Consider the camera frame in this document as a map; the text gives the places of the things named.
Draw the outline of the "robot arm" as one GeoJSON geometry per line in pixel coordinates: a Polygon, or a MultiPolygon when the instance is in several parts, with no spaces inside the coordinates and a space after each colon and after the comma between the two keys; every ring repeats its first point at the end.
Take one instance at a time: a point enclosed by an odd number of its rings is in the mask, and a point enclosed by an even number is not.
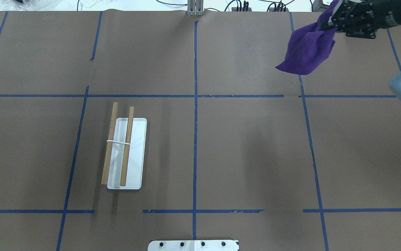
{"type": "MultiPolygon", "coordinates": [[[[378,30],[401,25],[401,0],[338,0],[321,30],[336,28],[350,38],[375,39],[378,30]]],[[[401,71],[389,88],[401,101],[401,71]]]]}

